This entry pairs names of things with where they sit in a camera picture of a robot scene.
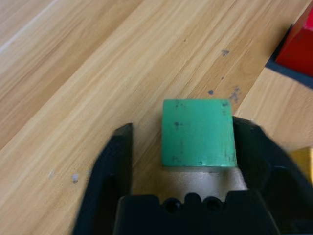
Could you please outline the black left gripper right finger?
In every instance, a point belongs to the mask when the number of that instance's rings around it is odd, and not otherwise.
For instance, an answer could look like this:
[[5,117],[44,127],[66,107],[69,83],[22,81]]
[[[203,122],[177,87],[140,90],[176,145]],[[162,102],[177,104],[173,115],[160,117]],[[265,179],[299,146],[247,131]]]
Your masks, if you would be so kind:
[[282,234],[313,233],[313,187],[262,128],[233,117],[237,165],[248,189],[260,193]]

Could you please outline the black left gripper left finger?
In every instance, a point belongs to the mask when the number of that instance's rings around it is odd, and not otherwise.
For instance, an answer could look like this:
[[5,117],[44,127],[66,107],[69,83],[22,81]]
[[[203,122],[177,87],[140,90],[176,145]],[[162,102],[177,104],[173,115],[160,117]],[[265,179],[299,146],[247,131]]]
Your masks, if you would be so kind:
[[94,162],[76,216],[74,235],[111,235],[118,201],[132,188],[133,124],[114,130]]

